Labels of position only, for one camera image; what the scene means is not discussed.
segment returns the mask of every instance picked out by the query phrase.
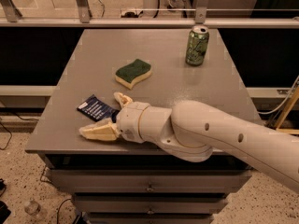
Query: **table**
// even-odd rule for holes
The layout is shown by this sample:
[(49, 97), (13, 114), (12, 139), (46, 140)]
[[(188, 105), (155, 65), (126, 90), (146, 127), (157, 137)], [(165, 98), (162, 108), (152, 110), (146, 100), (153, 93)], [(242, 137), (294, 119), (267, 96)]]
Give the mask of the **table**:
[[(249, 179), (244, 162), (217, 149), (207, 161), (190, 163), (150, 143), (103, 143), (78, 133), (93, 121), (77, 106), (94, 94), (120, 109), (115, 91), (161, 107), (197, 100), (261, 124), (218, 31), (209, 31), (206, 58), (197, 67), (185, 63), (189, 31), (91, 29), (79, 40), (26, 152), (43, 159), (53, 185), (71, 193), (91, 223), (210, 223), (226, 196)], [(128, 90), (114, 75), (135, 59), (150, 63), (152, 75)]]

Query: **metal post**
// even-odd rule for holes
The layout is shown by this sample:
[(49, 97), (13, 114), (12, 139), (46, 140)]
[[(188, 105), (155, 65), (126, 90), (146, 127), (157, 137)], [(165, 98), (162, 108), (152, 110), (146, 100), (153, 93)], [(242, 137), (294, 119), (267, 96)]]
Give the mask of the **metal post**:
[(192, 7), (196, 9), (195, 22), (204, 23), (206, 20), (206, 8), (208, 0), (193, 0)]
[(12, 22), (18, 21), (18, 19), (21, 17), (21, 13), (13, 4), (12, 0), (0, 0), (0, 3), (6, 14), (7, 20)]
[(76, 0), (76, 1), (77, 1), (78, 15), (80, 17), (80, 21), (83, 23), (90, 22), (90, 19), (93, 15), (90, 11), (88, 0)]

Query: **plastic bottle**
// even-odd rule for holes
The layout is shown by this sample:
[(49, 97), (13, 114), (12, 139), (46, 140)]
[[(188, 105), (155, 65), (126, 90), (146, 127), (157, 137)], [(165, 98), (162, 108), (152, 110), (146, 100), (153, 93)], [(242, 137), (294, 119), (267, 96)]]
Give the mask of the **plastic bottle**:
[(24, 209), (25, 212), (35, 220), (44, 220), (47, 216), (47, 210), (34, 199), (25, 202)]

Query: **green sponge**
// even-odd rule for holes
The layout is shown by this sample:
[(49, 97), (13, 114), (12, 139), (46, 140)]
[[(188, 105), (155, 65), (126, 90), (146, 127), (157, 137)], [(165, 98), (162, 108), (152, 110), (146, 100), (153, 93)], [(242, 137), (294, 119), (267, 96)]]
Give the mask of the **green sponge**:
[(136, 83), (151, 75), (151, 65), (139, 59), (117, 70), (115, 79), (123, 86), (131, 89)]

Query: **gray tabletop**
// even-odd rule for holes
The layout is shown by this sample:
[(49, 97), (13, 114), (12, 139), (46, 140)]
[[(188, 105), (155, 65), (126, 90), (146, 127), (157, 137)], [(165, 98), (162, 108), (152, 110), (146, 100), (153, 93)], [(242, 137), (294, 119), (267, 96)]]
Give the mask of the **gray tabletop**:
[[(85, 30), (26, 151), (45, 154), (164, 154), (152, 144), (103, 143), (79, 135), (78, 129), (93, 121), (79, 113), (77, 107), (94, 94), (104, 103), (120, 109), (113, 98), (115, 91), (132, 97), (134, 101), (162, 107), (172, 107), (181, 100), (197, 100), (261, 124), (218, 31), (209, 31), (206, 58), (197, 67), (185, 63), (189, 31)], [(117, 69), (137, 58), (151, 64), (152, 75), (130, 91), (116, 82), (114, 76)]]

